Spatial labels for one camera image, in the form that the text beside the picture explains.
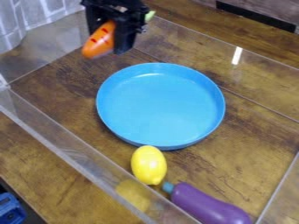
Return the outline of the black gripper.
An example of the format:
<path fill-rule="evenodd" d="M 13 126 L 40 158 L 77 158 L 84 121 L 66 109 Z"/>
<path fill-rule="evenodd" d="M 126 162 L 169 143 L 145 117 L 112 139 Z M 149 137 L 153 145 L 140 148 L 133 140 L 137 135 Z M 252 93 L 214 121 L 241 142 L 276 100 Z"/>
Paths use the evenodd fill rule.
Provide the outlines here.
<path fill-rule="evenodd" d="M 148 6 L 141 0 L 80 0 L 85 8 L 88 33 L 108 21 L 116 22 L 113 53 L 120 55 L 130 50 L 136 41 L 137 28 L 145 25 Z"/>

